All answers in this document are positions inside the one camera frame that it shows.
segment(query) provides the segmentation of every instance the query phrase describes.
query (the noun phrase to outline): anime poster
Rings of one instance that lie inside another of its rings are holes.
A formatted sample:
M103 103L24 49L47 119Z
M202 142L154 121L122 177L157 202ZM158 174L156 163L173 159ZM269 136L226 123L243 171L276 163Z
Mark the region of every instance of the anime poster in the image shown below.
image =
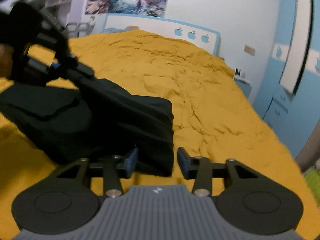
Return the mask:
M164 17L167 0L87 0L85 14L126 13Z
M164 17L167 0L137 0L135 14L154 17Z

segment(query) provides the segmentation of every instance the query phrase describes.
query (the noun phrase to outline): gray rubber mat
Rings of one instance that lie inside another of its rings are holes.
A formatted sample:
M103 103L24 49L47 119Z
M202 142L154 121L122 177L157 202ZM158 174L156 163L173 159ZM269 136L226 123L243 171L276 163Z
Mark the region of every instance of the gray rubber mat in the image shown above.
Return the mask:
M98 214L75 231L48 236L22 230L14 238L41 239L302 240L294 230L274 236L243 232L220 216L212 199L191 194L185 185L131 186L126 195L106 199Z

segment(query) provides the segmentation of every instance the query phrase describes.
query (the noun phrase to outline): round black disc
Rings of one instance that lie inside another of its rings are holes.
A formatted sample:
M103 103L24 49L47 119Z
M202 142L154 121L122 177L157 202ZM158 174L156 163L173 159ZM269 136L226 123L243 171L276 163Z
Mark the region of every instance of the round black disc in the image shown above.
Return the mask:
M233 226L257 235L275 235L296 228L303 213L298 196L285 188L274 192L270 187L259 188L238 192L232 187L225 189L216 199L221 216Z
M45 179L20 193L12 204L19 228L50 235L79 228L98 210L98 197L74 179Z

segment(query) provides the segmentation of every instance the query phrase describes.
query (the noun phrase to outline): yellow blanket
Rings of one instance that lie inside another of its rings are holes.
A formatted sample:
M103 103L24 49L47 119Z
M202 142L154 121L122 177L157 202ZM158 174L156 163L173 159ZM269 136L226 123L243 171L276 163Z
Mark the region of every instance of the yellow blanket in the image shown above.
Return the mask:
M187 41L144 31L72 39L70 46L82 62L95 69L98 78L107 78L132 94L160 96L172 102L175 152L183 146L191 155L218 163L236 158L284 185L303 201L304 214L297 232L306 239L320 234L320 214L297 165L252 109L222 60ZM33 47L30 54L52 62L53 54L39 47ZM0 80L2 90L10 85ZM65 80L50 85L74 87ZM11 239L19 232L11 215L15 196L55 168L0 115L0 239ZM176 161L171 178L134 174L122 183L125 190L132 184L185 183L189 189L193 185L182 178ZM102 194L101 179L93 180L92 190ZM221 179L214 179L214 195L222 190Z

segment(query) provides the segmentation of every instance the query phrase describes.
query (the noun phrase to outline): white wall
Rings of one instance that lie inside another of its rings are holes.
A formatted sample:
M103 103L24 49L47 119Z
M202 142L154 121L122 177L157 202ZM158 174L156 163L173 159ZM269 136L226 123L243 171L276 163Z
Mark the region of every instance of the white wall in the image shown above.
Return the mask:
M252 85L249 100L253 102L273 48L279 3L280 0L168 0L165 17L219 31L219 56L231 68L246 73L245 79ZM244 53L245 44L256 49L255 57Z
M81 22L85 4L86 0L72 0L70 13L68 14L68 22Z
M58 11L58 20L63 24L67 24L68 21L68 14L70 12L70 4L65 3L60 5L59 11Z
M9 14L14 3L19 0L4 0L0 2L0 11Z

